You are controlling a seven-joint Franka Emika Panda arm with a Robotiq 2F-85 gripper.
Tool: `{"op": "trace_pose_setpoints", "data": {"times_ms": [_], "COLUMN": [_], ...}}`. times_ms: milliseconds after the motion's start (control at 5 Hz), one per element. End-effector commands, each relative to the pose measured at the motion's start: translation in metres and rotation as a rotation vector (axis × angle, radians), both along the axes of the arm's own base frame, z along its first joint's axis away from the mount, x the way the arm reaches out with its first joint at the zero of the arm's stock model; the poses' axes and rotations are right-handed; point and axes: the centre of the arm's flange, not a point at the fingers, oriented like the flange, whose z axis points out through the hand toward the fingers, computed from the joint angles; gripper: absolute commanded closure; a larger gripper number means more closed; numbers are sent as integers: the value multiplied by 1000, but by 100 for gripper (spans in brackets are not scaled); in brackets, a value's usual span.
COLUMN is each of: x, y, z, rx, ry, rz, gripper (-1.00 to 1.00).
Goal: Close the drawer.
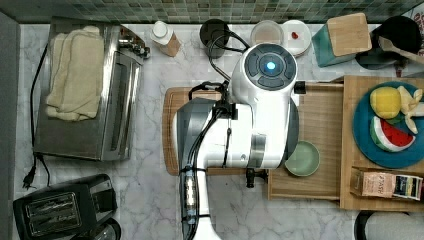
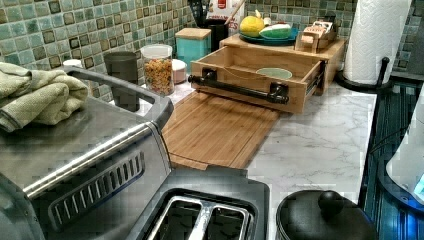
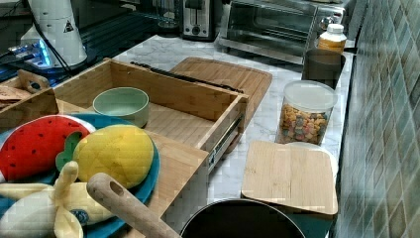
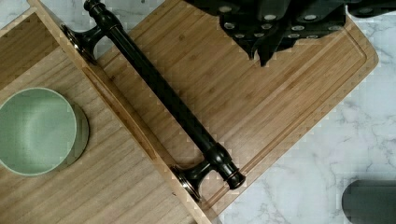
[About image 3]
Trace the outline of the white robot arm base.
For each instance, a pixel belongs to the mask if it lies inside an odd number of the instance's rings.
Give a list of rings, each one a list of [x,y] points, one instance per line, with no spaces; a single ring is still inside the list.
[[[33,26],[21,38],[35,44],[37,56],[28,64],[38,69],[76,67],[87,59],[70,0],[28,0]]]

